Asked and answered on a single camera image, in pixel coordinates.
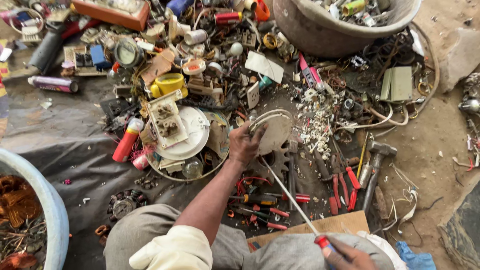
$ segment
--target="yellow plastic container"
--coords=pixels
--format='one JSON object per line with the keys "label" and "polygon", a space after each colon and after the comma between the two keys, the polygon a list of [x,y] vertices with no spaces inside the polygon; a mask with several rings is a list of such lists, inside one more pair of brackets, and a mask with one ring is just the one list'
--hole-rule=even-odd
{"label": "yellow plastic container", "polygon": [[150,87],[150,91],[152,91],[152,96],[154,98],[159,98],[177,89],[182,89],[184,84],[185,81],[182,74],[167,73],[155,79],[154,83]]}

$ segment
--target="orange wooden box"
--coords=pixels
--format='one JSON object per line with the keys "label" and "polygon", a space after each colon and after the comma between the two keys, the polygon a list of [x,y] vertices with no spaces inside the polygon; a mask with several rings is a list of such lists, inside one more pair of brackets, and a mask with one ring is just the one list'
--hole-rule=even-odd
{"label": "orange wooden box", "polygon": [[107,23],[121,25],[137,31],[145,30],[149,12],[148,4],[146,2],[143,2],[143,7],[140,11],[133,14],[128,14],[127,12],[123,13],[115,9],[108,9],[90,1],[72,0],[72,3],[80,14],[88,15]]}

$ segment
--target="gray trousers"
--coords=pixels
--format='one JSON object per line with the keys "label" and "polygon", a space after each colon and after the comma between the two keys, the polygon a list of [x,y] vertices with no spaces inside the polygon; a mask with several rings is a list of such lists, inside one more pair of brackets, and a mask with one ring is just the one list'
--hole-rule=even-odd
{"label": "gray trousers", "polygon": [[[155,204],[134,210],[117,222],[108,235],[103,251],[107,270],[131,270],[128,260],[154,237],[167,234],[180,212],[165,204]],[[394,270],[390,258],[365,238],[328,233],[340,241],[370,255],[379,269]],[[328,269],[312,233],[288,234],[277,237],[250,253],[243,231],[220,225],[211,246],[214,270],[278,270]]]}

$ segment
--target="person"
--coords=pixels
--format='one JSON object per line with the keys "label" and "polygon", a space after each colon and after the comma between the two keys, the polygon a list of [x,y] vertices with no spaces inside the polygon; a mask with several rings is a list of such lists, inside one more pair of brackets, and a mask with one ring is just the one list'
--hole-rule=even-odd
{"label": "person", "polygon": [[220,224],[228,196],[255,158],[267,125],[251,137],[249,122],[230,132],[230,155],[219,173],[180,213],[164,204],[138,208],[119,220],[108,235],[108,270],[127,269],[327,269],[393,270],[389,257],[365,238],[327,233],[336,248],[320,249],[315,235],[288,234],[250,253],[245,234]]}

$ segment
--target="hammer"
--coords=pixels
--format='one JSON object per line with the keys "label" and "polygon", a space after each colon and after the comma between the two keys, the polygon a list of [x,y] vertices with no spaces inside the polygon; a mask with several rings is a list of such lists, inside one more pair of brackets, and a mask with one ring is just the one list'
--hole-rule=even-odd
{"label": "hammer", "polygon": [[367,149],[370,152],[373,152],[373,161],[371,162],[373,169],[375,172],[370,178],[370,182],[368,183],[367,192],[365,193],[365,201],[363,202],[362,210],[365,212],[365,216],[368,214],[368,210],[370,204],[372,202],[373,192],[375,190],[375,186],[377,185],[378,175],[380,174],[380,167],[382,166],[382,162],[385,157],[394,157],[396,156],[396,148],[391,147],[388,144],[382,144],[375,141],[370,141],[367,144]]}

